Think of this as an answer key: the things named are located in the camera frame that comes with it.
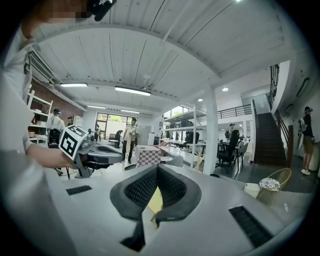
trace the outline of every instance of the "shorts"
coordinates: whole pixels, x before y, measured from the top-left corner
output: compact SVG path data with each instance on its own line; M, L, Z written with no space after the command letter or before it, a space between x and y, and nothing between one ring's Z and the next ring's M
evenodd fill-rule
M311 136L303 136L303 151L305 154L312 155L314 152L314 145L312 144L312 137Z

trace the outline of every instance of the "staircase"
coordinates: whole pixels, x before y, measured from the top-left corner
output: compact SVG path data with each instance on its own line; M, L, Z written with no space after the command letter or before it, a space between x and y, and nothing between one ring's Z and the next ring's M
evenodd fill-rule
M287 163L284 145L278 126L271 113L258 114L259 134L256 141L256 163L285 167Z

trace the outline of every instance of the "ceiling light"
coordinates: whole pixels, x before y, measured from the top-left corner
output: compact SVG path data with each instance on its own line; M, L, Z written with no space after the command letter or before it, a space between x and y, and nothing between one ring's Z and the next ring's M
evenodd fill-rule
M88 87L88 84L85 82L80 83L60 83L61 87Z
M140 112L137 112L137 111L131 111L131 110L124 110L124 109L121 109L121 111L123 111L123 112L135 113L135 114L140 114Z
M146 91L143 91L143 90L128 89L128 88L120 87L120 86L116 86L115 90L116 91L120 91L120 92L132 93L132 94L140 94L140 95L144 95L144 96L150 96L151 95L150 92L146 92Z
M105 106L92 106L92 105L87 105L88 108L96 108L96 109L106 109Z

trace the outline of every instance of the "checkered cloth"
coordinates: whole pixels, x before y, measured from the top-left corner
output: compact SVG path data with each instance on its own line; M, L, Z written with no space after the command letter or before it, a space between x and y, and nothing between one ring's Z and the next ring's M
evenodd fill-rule
M137 145L135 147L136 167L157 165L161 161L161 150L154 146Z

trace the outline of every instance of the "brick wall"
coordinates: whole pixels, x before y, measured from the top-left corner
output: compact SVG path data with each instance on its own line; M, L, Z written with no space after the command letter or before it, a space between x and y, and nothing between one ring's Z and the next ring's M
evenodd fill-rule
M53 110L55 108L58 108L61 111L60 118L64 121L65 125L68 124L68 119L67 119L68 117L73 117L73 116L83 117L84 116L83 110L77 108L76 106L70 104L69 102L65 101L64 99L58 97L53 92L51 92L49 89L47 89L45 86L37 83L34 80L32 80L31 84L32 84L31 90L34 90L35 96L37 96L47 102L53 101L51 112L53 112ZM42 105L33 101L31 104L31 108L41 110Z

